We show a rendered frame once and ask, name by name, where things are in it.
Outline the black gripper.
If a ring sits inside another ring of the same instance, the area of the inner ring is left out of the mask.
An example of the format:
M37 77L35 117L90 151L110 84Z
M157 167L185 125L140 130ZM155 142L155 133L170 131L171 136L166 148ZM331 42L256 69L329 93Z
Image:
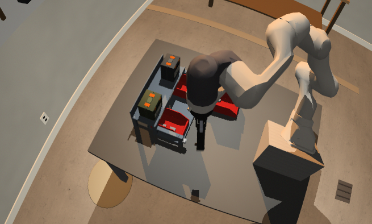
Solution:
M190 113L195 117L195 120L196 120L195 126L197 128L197 143L195 143L195 146L197 146L197 151L204 151L206 121L207 121L207 117L209 117L212 114L212 112L213 110L206 114L199 114L199 113L193 112L192 110L190 111ZM198 123L197 123L197 119L198 119Z

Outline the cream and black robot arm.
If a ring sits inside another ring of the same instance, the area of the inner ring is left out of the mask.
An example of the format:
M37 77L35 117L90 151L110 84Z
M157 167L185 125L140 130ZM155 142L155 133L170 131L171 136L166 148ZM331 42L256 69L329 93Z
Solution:
M193 58L186 72L187 110L206 114L214 109L225 92L236 107L252 109L289 67L294 57L293 49L298 46L307 53L307 63L301 61L295 68L299 97L281 136L289 145L315 154L312 117L317 103L312 90L332 98L339 89L328 61L331 41L325 34L301 13L276 19L265 33L274 61L260 75L254 74L230 50Z

